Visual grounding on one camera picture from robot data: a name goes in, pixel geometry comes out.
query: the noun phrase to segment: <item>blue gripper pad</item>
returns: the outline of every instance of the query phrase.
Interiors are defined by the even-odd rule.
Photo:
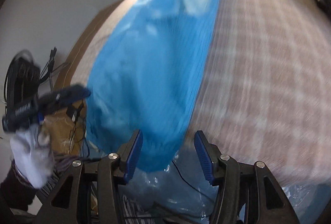
[[[138,158],[140,155],[141,147],[143,145],[143,133],[141,130],[135,131],[128,142],[128,146],[131,144],[131,140],[133,140],[133,145],[131,146],[131,150],[126,157],[126,169],[124,174],[124,180],[128,183],[134,174],[134,171],[137,166]]]
[[[213,174],[213,163],[207,152],[206,146],[204,145],[205,143],[209,144],[205,135],[202,131],[197,131],[194,135],[194,147],[198,154],[198,158],[202,171],[204,172],[205,179],[209,181],[210,184],[212,184],[215,180]]]

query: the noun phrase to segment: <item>white wall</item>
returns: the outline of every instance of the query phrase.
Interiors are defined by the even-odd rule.
[[[6,0],[0,9],[0,96],[8,65],[18,51],[30,50],[35,61],[44,66],[50,50],[57,47],[57,63],[63,62],[94,16],[116,1]],[[3,112],[0,103],[0,117]],[[8,139],[0,139],[0,182],[9,170],[10,154]]]

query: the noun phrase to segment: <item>transparent plastic sheet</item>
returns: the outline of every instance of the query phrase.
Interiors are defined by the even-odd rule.
[[[136,169],[133,179],[120,191],[136,199],[145,210],[153,209],[156,202],[195,222],[207,224],[218,187],[205,180],[194,148],[183,147],[173,160],[182,177],[200,193],[183,181],[172,162],[159,172],[146,173]]]
[[[292,185],[282,189],[301,224],[313,224],[331,199],[331,187],[326,184]]]

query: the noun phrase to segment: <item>white glove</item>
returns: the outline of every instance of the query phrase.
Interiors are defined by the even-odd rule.
[[[35,188],[41,189],[53,174],[54,156],[49,135],[40,132],[37,124],[28,130],[16,131],[10,146],[18,172]]]

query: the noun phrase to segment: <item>hand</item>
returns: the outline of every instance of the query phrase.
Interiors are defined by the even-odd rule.
[[[35,189],[41,189],[53,174],[54,156],[49,135],[40,132],[40,126],[16,131],[10,146],[18,172]]]

